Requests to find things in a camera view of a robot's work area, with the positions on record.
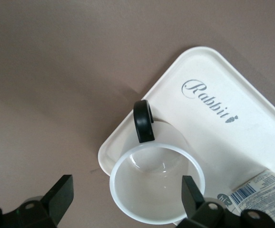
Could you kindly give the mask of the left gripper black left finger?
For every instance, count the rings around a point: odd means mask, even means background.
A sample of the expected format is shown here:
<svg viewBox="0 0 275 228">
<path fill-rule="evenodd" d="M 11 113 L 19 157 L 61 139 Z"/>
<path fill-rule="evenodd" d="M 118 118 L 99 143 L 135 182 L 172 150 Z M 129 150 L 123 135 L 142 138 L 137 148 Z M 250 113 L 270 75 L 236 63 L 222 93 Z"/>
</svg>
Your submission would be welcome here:
<svg viewBox="0 0 275 228">
<path fill-rule="evenodd" d="M 63 175 L 40 199 L 16 209 L 20 228 L 57 228 L 74 199 L 73 176 Z"/>
</svg>

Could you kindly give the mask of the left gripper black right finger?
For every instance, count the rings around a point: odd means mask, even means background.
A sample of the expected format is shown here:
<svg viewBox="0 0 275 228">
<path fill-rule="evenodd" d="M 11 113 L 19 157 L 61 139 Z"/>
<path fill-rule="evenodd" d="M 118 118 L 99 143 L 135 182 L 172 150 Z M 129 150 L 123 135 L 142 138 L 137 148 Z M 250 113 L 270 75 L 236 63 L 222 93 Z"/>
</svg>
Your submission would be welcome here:
<svg viewBox="0 0 275 228">
<path fill-rule="evenodd" d="M 181 198 L 187 218 L 177 228 L 240 228 L 240 218 L 219 203 L 206 201 L 191 176 L 182 177 Z"/>
</svg>

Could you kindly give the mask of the cream tray with Rabbit print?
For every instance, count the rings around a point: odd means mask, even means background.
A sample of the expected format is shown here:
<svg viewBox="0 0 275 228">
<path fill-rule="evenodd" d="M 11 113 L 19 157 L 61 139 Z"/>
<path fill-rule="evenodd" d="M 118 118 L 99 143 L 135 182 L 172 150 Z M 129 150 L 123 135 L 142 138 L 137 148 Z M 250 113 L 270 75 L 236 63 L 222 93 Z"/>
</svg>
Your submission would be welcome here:
<svg viewBox="0 0 275 228">
<path fill-rule="evenodd" d="M 275 173 L 275 107 L 221 54 L 194 47 L 181 54 L 144 100 L 155 121 L 179 130 L 205 176 L 206 199 L 230 194 L 264 171 Z M 122 121 L 98 152 L 110 177 L 133 113 Z"/>
</svg>

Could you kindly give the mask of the blue white milk carton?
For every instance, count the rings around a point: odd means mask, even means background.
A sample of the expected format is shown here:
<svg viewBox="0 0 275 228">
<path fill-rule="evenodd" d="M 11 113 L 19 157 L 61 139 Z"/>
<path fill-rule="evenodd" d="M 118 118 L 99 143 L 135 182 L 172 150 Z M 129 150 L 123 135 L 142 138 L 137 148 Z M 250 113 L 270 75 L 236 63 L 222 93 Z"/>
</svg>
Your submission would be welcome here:
<svg viewBox="0 0 275 228">
<path fill-rule="evenodd" d="M 220 193 L 217 199 L 236 215 L 245 209 L 256 209 L 275 222 L 275 173 L 264 171 L 230 194 Z"/>
</svg>

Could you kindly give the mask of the white cup with black handle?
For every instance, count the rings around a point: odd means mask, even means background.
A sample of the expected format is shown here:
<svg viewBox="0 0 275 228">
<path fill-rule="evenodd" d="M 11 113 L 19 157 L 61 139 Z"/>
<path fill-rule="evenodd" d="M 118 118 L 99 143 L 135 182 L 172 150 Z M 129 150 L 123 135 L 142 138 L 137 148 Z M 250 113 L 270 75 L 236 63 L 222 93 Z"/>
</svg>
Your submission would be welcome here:
<svg viewBox="0 0 275 228">
<path fill-rule="evenodd" d="M 147 100 L 133 107 L 133 129 L 124 139 L 109 187 L 116 205 L 129 217 L 152 225 L 186 217 L 182 178 L 191 176 L 201 193 L 205 176 L 182 133 L 155 121 Z"/>
</svg>

